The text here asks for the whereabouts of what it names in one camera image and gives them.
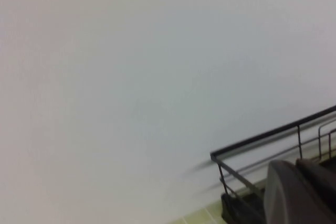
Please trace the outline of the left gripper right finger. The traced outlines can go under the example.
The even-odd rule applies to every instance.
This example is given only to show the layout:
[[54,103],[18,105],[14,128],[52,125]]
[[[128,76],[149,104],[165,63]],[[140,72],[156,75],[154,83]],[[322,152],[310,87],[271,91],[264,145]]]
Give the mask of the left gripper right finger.
[[298,159],[296,167],[327,204],[335,204],[335,173],[308,159]]

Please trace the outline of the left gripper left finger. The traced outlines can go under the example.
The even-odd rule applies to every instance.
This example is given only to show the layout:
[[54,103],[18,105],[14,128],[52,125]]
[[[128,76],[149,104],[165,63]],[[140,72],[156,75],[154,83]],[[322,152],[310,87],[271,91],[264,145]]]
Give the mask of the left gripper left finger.
[[327,204],[287,161],[268,165],[264,212],[266,223],[335,223],[335,204]]

